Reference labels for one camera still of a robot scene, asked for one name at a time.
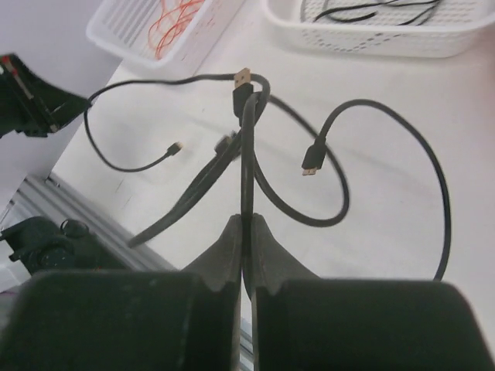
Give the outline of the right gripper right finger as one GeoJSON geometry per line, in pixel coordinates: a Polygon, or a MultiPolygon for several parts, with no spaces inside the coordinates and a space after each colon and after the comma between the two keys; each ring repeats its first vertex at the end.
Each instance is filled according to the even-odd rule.
{"type": "Polygon", "coordinates": [[[257,370],[492,370],[467,300],[441,281],[321,278],[251,222],[257,370]]]}

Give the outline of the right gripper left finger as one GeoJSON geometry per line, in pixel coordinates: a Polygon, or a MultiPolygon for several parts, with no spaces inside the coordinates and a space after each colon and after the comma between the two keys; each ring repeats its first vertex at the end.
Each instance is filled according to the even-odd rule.
{"type": "Polygon", "coordinates": [[[58,270],[21,289],[3,370],[236,370],[242,222],[179,271],[58,270]]]}

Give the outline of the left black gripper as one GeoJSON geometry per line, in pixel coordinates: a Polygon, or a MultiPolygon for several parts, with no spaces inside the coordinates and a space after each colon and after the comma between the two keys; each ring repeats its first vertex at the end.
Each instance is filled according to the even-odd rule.
{"type": "Polygon", "coordinates": [[[57,133],[90,107],[90,101],[35,75],[14,54],[1,56],[1,136],[31,138],[57,133]]]}

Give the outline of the clear white rectangular basket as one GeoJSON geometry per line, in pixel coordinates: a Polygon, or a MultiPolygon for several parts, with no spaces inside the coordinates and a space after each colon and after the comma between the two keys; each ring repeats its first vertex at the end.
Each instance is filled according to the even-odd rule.
{"type": "Polygon", "coordinates": [[[179,79],[197,72],[242,1],[104,1],[87,38],[145,78],[179,79]]]}

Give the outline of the white perforated rounded basket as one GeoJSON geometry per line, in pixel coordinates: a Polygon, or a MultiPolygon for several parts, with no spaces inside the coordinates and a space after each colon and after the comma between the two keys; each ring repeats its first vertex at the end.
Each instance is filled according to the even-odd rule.
{"type": "Polygon", "coordinates": [[[275,40],[306,53],[446,58],[494,24],[492,1],[262,1],[275,40]]]}

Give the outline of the aluminium mounting rail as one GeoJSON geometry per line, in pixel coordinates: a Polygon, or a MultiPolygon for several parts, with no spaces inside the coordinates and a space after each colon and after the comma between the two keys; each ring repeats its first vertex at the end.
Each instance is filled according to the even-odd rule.
{"type": "MultiPolygon", "coordinates": [[[[179,271],[170,262],[146,246],[128,249],[125,245],[128,232],[107,215],[99,212],[84,197],[67,185],[53,179],[25,179],[10,202],[7,213],[1,219],[2,231],[33,216],[43,216],[60,225],[64,220],[78,220],[131,271],[179,271]]],[[[2,248],[11,250],[1,240],[2,248]]],[[[13,305],[22,287],[39,271],[30,274],[12,295],[13,305]]],[[[11,312],[1,317],[1,335],[9,322],[11,312]]],[[[251,370],[254,367],[253,346],[250,330],[245,320],[240,321],[240,362],[236,370],[251,370]]]]}

